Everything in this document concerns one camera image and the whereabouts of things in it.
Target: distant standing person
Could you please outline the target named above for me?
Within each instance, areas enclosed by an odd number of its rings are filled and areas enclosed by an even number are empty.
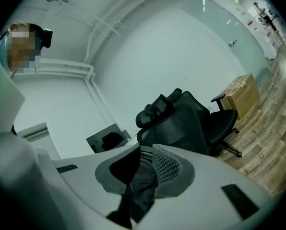
[[[262,16],[264,18],[265,21],[267,21],[271,26],[272,26],[272,29],[276,32],[276,27],[273,25],[270,17],[266,14],[266,9],[261,9],[260,7],[258,7],[258,3],[254,3],[255,7],[257,8],[257,12],[260,16]]]

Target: stack of boxes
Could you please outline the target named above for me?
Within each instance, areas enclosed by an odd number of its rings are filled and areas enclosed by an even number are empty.
[[[236,110],[239,120],[244,118],[260,98],[252,74],[237,77],[222,93],[226,94],[221,100],[223,109]]]

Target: glass door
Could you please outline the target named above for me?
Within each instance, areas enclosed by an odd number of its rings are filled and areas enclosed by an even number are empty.
[[[191,0],[182,9],[222,38],[257,83],[263,79],[269,71],[268,60],[252,34],[234,15],[211,0]]]

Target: chair armrest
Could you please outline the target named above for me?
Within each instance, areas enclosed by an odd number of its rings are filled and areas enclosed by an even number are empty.
[[[220,94],[220,95],[218,95],[217,97],[213,98],[213,99],[211,100],[211,102],[219,101],[219,100],[223,99],[225,96],[226,96],[225,93],[224,93],[224,94]]]

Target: wooden floor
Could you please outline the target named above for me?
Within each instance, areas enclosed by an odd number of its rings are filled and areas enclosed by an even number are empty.
[[[240,133],[226,139],[243,157],[224,149],[218,158],[274,196],[286,190],[286,44],[279,48],[270,70],[258,86],[260,101],[236,123]]]

